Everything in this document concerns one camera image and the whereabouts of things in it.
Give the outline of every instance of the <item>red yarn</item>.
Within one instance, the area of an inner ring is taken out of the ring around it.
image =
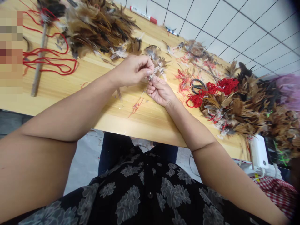
[[[206,86],[207,91],[200,90],[198,95],[188,94],[189,99],[186,101],[188,107],[200,107],[206,94],[217,94],[219,91],[221,91],[224,92],[225,95],[229,95],[232,91],[236,92],[238,90],[238,80],[231,77],[226,77],[218,82],[219,87],[211,82],[208,82]],[[193,102],[193,106],[188,105],[189,101]]]
[[[37,11],[34,11],[32,10],[30,7],[29,8],[29,11],[30,12],[33,12],[33,13],[39,13],[41,14],[40,12],[37,12]],[[46,12],[50,13],[53,18],[51,18],[52,20],[58,20],[58,18],[55,17],[55,15],[49,11],[48,9],[46,8],[42,8],[42,13],[46,15]],[[28,12],[25,12],[23,11],[23,13],[27,14],[30,16],[30,18],[37,24],[37,25],[42,25],[43,24],[43,21],[42,23],[38,23]],[[29,30],[32,30],[32,31],[36,31],[36,32],[39,32],[39,33],[42,33],[41,31],[39,30],[36,30],[36,29],[33,29],[33,28],[29,28],[29,27],[26,27],[25,25],[23,25],[23,27],[29,29]],[[55,72],[55,73],[58,73],[60,75],[70,75],[72,73],[74,73],[75,69],[76,69],[76,65],[77,65],[77,60],[75,59],[62,59],[62,58],[52,58],[52,57],[40,57],[40,58],[36,58],[34,60],[31,60],[31,61],[28,61],[28,57],[29,56],[38,56],[38,54],[40,52],[49,52],[49,53],[52,53],[53,55],[55,56],[58,56],[59,55],[65,55],[68,53],[69,51],[69,45],[67,43],[67,40],[66,38],[61,34],[61,33],[55,33],[53,35],[47,35],[48,37],[52,38],[54,37],[55,35],[61,35],[63,37],[63,39],[65,40],[65,43],[67,45],[67,49],[65,52],[59,52],[59,51],[56,51],[56,50],[53,50],[53,49],[47,49],[47,48],[36,48],[34,50],[32,50],[31,52],[23,52],[23,65],[27,66],[27,68],[25,68],[25,73],[23,74],[23,76],[27,73],[27,70],[28,68],[32,68],[32,69],[36,69],[35,67],[31,66],[30,64],[32,63],[43,63],[43,64],[48,64],[48,65],[52,65],[52,66],[56,66],[60,72],[58,71],[55,71],[55,70],[49,70],[49,69],[41,69],[40,71],[41,72]],[[50,59],[52,60],[64,60],[64,61],[71,61],[71,62],[74,62],[74,66],[73,68],[71,68],[70,66],[66,65],[66,64],[58,64],[58,63],[53,63],[50,61]]]

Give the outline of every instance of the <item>wooden table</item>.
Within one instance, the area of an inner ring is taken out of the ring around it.
[[[24,0],[24,2],[30,7],[33,7],[30,0]],[[7,1],[1,4],[0,7],[2,12],[28,9],[18,0]],[[166,57],[167,61],[171,60],[166,70],[167,82],[176,93],[177,97],[182,99],[183,96],[178,94],[179,81],[176,80],[174,76],[177,74],[177,70],[180,67],[174,57],[170,58],[166,54],[167,50],[162,40],[174,47],[184,41],[184,39],[167,33],[162,27],[158,27],[157,25],[150,23],[149,21],[132,13],[129,9],[126,9],[125,13],[133,17],[136,20],[136,24],[141,28],[141,30],[135,31],[134,36],[139,37],[142,33],[145,33],[142,38],[142,49],[147,47],[149,44],[157,45],[162,50],[162,56]],[[25,14],[23,16],[23,25],[42,30],[41,26],[34,24],[33,21]],[[51,28],[49,31],[50,34],[55,32],[59,32],[57,28]],[[40,46],[42,36],[40,33],[23,28],[23,35],[32,43],[33,48],[38,48]],[[58,48],[55,43],[55,38],[49,38],[46,46],[49,49],[57,50]],[[23,41],[22,46],[23,49],[26,50],[27,45],[25,41]],[[178,52],[176,55],[181,57],[183,53]],[[62,56],[62,58],[72,58],[71,53]],[[228,63],[224,62],[220,58],[217,58],[217,60],[224,67],[228,65]],[[1,88],[0,108],[27,115],[37,115],[57,101],[80,90],[81,86],[85,82],[92,82],[97,77],[114,68],[113,65],[103,62],[99,56],[94,54],[89,54],[84,57],[84,59],[78,59],[78,62],[79,66],[76,72],[72,75],[60,76],[53,72],[43,72],[36,97],[30,96],[35,70],[29,69],[27,74],[22,77],[22,72],[20,71],[21,65],[18,65],[17,69],[19,73],[17,78],[15,76],[9,77],[7,75],[1,75],[2,84],[3,81],[4,83],[6,81],[6,84],[8,84],[6,86],[21,86],[22,91],[21,93],[16,94],[16,91],[20,91],[20,88],[18,87]],[[1,64],[1,71],[4,71],[4,69],[5,64]],[[43,69],[51,69],[51,67],[44,65]],[[222,74],[224,69],[217,65],[217,71]],[[204,71],[201,72],[201,77],[205,83],[208,81],[213,82],[212,77]],[[164,107],[155,103],[146,93],[142,96],[144,98],[142,105],[135,114],[129,117],[132,112],[133,105],[140,98],[145,87],[146,82],[142,82],[134,87],[122,87],[121,93],[123,102],[120,102],[117,97],[117,93],[114,93],[102,110],[102,116],[95,128],[136,138],[186,147],[183,137]],[[242,137],[224,137],[222,140],[219,135],[220,131],[217,130],[211,122],[208,122],[205,117],[201,116],[198,108],[186,108],[199,121],[209,128],[231,157],[244,160],[250,159],[248,151],[246,150],[245,141]]]

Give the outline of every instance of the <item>gray floor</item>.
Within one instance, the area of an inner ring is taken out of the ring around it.
[[[0,138],[16,130],[31,118],[28,115],[0,111]],[[88,132],[78,141],[64,195],[79,187],[88,185],[97,176],[103,136],[103,131],[94,130]],[[148,140],[137,138],[132,140],[132,142],[134,145],[141,146],[143,152],[152,148]],[[178,149],[176,164],[182,167],[192,178],[201,182],[200,177],[197,176],[199,173],[194,160],[190,156],[191,152],[188,148],[180,147]]]

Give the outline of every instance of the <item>dark pants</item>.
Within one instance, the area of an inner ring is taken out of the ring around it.
[[[154,143],[154,148],[150,151],[161,158],[176,163],[178,147],[162,143]],[[134,147],[131,138],[128,136],[105,132],[102,150],[99,161],[98,175],[113,168],[123,155],[130,154],[130,149]]]

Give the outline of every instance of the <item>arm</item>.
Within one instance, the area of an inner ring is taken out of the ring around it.
[[[147,94],[166,108],[180,130],[193,154],[203,184],[270,224],[288,222],[285,215],[231,159],[213,134],[186,110],[164,80],[154,77],[147,88]]]
[[[130,56],[0,141],[0,223],[62,197],[77,141],[115,90],[152,74],[147,56]]]

